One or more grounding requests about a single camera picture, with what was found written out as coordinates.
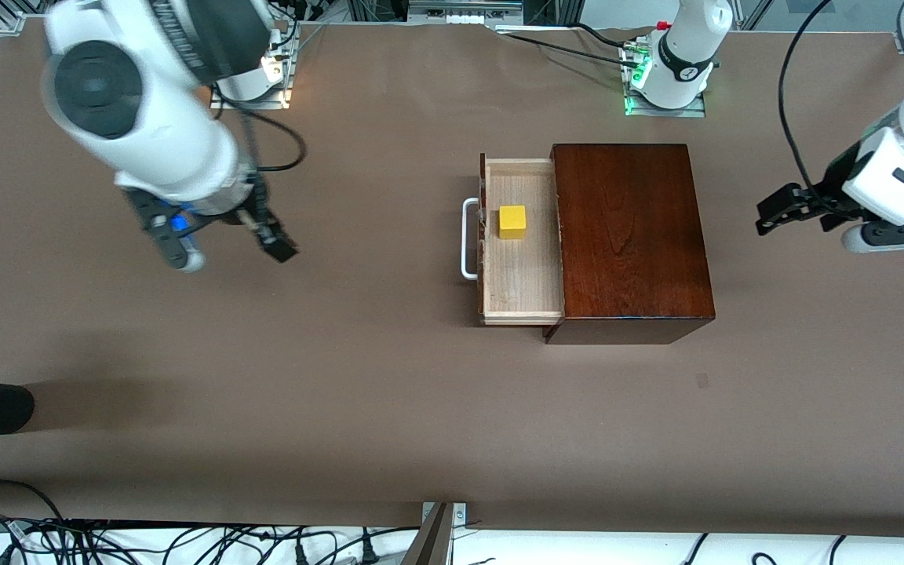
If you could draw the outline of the white drawer handle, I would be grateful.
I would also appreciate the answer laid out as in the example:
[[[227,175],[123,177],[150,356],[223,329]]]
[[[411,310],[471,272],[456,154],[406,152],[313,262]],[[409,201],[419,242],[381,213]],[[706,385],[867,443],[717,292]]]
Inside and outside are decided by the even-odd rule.
[[[461,213],[460,213],[460,260],[459,260],[459,268],[462,278],[465,280],[470,280],[470,282],[478,282],[479,280],[479,269],[474,268],[473,271],[470,271],[469,261],[468,261],[468,250],[469,250],[469,230],[471,221],[475,219],[476,212],[480,211],[480,197],[471,197],[467,198],[461,204]]]

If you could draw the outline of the yellow cube block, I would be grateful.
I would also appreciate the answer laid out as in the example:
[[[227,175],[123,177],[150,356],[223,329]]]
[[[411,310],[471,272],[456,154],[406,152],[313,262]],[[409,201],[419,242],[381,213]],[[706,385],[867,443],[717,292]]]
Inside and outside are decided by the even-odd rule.
[[[527,208],[524,205],[505,205],[498,208],[498,237],[502,240],[521,240],[527,235]]]

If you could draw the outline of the wooden drawer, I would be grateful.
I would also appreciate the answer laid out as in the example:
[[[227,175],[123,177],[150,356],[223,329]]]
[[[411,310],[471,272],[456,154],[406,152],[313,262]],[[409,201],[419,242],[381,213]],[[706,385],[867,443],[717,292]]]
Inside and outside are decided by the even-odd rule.
[[[523,206],[522,239],[500,236],[500,209]],[[550,159],[481,155],[477,198],[462,207],[463,235],[475,228],[478,312],[487,326],[553,326],[563,318],[562,243],[555,165]]]

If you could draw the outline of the dark brown wooden cabinet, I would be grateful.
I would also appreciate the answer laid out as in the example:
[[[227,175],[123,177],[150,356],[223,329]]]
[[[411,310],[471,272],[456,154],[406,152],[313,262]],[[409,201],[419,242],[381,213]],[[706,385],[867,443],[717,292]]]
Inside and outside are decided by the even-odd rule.
[[[556,144],[563,314],[548,344],[672,344],[716,318],[689,147]]]

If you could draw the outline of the paper table cover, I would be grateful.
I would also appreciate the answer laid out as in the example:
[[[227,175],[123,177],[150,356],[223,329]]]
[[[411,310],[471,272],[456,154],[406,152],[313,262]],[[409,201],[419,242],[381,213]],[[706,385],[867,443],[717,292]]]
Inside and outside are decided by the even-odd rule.
[[[904,253],[817,222],[759,237],[796,179],[786,33],[729,35],[703,119],[627,117],[605,64],[483,27],[329,25],[273,175],[301,252],[199,233],[166,267],[41,101],[46,35],[0,40],[0,382],[46,411],[0,479],[66,517],[904,536]],[[560,346],[476,322],[459,273],[481,153],[689,147],[716,318],[668,346]]]

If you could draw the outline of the silver mounting plate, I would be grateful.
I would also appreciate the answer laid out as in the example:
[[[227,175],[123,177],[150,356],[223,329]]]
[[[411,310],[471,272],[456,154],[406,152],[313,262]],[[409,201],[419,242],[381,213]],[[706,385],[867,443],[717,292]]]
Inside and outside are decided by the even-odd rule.
[[[424,523],[429,519],[429,515],[438,507],[438,505],[440,504],[434,503],[434,501],[428,501],[428,503],[423,504],[421,523]],[[452,528],[466,528],[468,523],[467,505],[465,503],[446,503],[446,507],[452,512],[452,518],[450,519]]]

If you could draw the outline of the silver frame rail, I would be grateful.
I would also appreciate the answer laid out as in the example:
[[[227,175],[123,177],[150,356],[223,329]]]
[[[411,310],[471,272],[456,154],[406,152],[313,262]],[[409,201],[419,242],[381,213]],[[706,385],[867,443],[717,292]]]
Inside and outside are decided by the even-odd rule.
[[[523,0],[406,0],[409,23],[524,25]]]

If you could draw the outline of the dark grey metal post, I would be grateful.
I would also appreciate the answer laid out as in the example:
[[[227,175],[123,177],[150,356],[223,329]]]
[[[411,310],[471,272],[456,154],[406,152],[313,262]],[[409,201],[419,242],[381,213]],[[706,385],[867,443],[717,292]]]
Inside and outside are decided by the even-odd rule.
[[[399,565],[448,565],[454,533],[450,523],[451,514],[446,503],[439,503],[429,519],[417,530]]]

